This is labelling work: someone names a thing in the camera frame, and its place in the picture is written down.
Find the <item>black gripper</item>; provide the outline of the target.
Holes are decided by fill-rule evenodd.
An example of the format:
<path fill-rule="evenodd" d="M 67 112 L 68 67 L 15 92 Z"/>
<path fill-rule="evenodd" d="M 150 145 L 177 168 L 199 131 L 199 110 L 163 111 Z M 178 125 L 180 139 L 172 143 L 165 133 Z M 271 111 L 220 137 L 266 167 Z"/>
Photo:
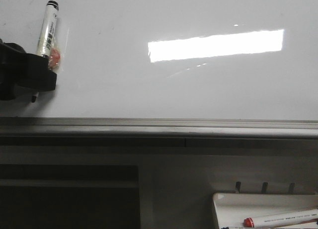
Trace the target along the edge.
<path fill-rule="evenodd" d="M 0 40 L 0 100 L 9 101 L 22 95 L 23 88 L 53 91 L 57 74 L 49 69 L 48 59 L 26 51 L 16 43 Z"/>

